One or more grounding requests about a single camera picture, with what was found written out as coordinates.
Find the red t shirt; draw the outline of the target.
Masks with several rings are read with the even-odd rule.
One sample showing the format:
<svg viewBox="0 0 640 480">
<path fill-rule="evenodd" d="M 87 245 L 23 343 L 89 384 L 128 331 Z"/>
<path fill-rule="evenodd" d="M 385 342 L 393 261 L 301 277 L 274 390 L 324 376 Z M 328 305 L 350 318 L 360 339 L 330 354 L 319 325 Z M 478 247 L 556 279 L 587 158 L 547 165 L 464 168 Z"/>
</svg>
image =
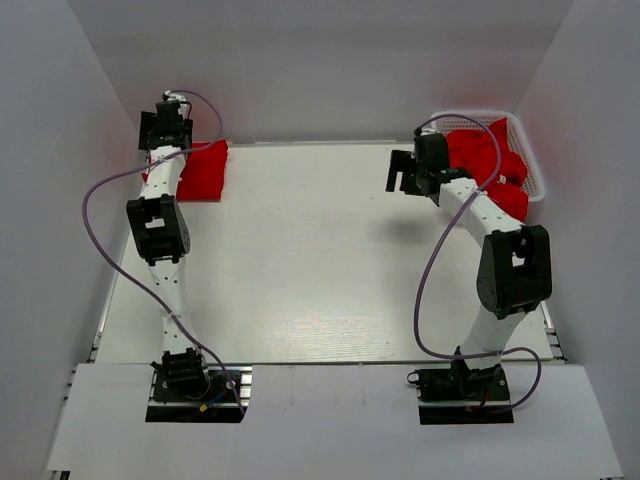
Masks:
<svg viewBox="0 0 640 480">
<path fill-rule="evenodd" d="M 154 166 L 142 174 L 140 196 L 159 198 L 174 196 L 179 203 L 217 202 L 221 199 L 228 144 L 219 140 L 209 148 L 184 154 Z"/>
</svg>

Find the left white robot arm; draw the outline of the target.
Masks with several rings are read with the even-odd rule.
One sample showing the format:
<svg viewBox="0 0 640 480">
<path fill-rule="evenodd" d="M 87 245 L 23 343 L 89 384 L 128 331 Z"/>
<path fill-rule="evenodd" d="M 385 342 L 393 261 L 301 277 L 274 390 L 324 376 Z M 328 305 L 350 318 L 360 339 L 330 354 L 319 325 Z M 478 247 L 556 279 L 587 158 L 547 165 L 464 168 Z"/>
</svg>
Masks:
<svg viewBox="0 0 640 480">
<path fill-rule="evenodd" d="M 166 361 L 196 349 L 181 331 L 192 325 L 185 280 L 191 241 L 177 201 L 186 166 L 182 151 L 191 146 L 193 122 L 188 110 L 185 97 L 166 93 L 154 112 L 141 114 L 139 148 L 147 153 L 149 168 L 143 172 L 139 197 L 126 206 L 136 250 L 164 302 L 161 352 Z"/>
</svg>

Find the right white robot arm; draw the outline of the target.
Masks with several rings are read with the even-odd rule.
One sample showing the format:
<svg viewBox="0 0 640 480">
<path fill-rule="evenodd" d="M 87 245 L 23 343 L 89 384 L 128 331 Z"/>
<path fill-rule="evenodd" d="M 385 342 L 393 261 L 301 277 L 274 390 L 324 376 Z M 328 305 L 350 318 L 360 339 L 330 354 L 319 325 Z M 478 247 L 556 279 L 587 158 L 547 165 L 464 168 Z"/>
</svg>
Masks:
<svg viewBox="0 0 640 480">
<path fill-rule="evenodd" d="M 392 151 L 385 189 L 426 197 L 451 216 L 425 275 L 455 226 L 464 227 L 481 249 L 475 280 L 480 310 L 465 340 L 447 357 L 466 363 L 451 374 L 453 390 L 475 398 L 488 385 L 484 368 L 510 352 L 506 345 L 516 327 L 551 295 L 548 231 L 507 214 L 467 170 L 452 167 L 445 136 L 432 129 L 415 129 L 412 150 Z"/>
</svg>

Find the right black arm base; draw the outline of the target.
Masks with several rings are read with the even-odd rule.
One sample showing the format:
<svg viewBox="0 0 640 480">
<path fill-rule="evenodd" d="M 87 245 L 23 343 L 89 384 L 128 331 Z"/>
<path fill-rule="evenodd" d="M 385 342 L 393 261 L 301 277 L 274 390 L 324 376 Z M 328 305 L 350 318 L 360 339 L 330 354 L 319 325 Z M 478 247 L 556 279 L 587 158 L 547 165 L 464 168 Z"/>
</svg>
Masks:
<svg viewBox="0 0 640 480">
<path fill-rule="evenodd" d="M 462 361 L 447 368 L 416 369 L 407 383 L 417 392 L 423 426 L 512 424 L 510 391 L 500 364 L 470 370 Z"/>
</svg>

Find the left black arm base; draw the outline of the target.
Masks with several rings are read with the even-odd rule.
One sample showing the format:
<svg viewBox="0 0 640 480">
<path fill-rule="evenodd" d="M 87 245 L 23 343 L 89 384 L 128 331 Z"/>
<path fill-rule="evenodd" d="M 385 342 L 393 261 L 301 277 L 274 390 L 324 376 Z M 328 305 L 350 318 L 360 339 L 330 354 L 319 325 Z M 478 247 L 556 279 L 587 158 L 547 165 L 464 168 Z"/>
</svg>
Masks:
<svg viewBox="0 0 640 480">
<path fill-rule="evenodd" d="M 199 351 L 163 354 L 152 362 L 148 423 L 239 424 L 247 412 L 252 369 L 207 365 Z"/>
</svg>

